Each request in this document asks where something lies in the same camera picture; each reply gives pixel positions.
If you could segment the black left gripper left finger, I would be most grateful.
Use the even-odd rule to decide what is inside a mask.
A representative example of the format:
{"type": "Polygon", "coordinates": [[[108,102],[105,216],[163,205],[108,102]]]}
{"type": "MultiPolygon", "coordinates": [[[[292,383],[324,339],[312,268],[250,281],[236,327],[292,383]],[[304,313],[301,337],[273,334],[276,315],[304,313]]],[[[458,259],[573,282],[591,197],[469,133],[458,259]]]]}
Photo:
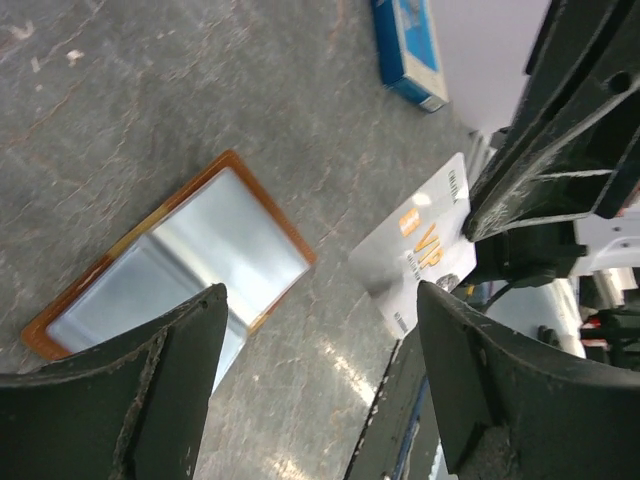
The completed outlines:
{"type": "Polygon", "coordinates": [[[212,285],[166,314],[1,377],[4,479],[190,479],[227,326],[212,285]]]}

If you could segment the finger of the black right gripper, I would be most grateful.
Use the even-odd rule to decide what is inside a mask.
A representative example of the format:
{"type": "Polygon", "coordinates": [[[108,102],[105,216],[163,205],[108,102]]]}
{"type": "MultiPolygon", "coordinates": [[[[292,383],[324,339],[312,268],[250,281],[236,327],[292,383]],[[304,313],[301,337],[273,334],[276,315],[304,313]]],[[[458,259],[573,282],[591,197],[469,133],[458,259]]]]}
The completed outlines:
{"type": "Polygon", "coordinates": [[[463,232],[616,216],[639,185],[639,4],[553,1],[463,232]]]}
{"type": "Polygon", "coordinates": [[[346,479],[435,479],[442,452],[417,331],[396,343],[346,479]]]}

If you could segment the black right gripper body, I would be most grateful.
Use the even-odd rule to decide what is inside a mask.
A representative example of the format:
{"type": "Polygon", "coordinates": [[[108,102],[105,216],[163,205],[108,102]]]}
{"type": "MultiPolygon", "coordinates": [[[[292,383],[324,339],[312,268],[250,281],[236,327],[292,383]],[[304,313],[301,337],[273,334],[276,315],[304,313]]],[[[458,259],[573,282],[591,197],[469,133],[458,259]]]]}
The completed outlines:
{"type": "Polygon", "coordinates": [[[474,284],[502,280],[516,288],[567,278],[588,253],[571,221],[512,229],[477,242],[475,248],[474,284]]]}

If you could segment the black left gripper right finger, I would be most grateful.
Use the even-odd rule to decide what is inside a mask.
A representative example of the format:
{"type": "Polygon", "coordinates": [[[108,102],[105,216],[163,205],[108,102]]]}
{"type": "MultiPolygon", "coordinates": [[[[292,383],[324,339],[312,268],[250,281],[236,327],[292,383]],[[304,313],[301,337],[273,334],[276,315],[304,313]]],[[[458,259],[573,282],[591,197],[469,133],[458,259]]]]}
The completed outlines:
{"type": "Polygon", "coordinates": [[[430,282],[417,287],[417,316],[450,473],[638,478],[638,373],[529,338],[430,282]]]}

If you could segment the white VIP card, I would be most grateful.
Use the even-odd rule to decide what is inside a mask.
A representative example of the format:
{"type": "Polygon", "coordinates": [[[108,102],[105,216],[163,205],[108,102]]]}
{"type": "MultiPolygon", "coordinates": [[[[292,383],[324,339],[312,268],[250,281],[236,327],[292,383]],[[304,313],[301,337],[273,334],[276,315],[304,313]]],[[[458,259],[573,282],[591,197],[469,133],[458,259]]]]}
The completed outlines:
{"type": "Polygon", "coordinates": [[[351,272],[395,339],[417,325],[420,282],[452,292],[476,267],[475,245],[462,233],[469,213],[465,157],[458,152],[350,253],[351,272]]]}

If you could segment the brown leather card holder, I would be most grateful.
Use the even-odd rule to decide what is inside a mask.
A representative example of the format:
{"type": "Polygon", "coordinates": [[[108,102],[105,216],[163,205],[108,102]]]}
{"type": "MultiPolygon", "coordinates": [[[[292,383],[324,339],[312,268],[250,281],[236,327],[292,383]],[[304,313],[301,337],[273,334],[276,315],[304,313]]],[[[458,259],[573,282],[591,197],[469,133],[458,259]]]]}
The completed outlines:
{"type": "Polygon", "coordinates": [[[118,240],[23,329],[60,360],[155,319],[211,285],[227,291],[215,379],[316,261],[254,174],[223,152],[118,240]]]}

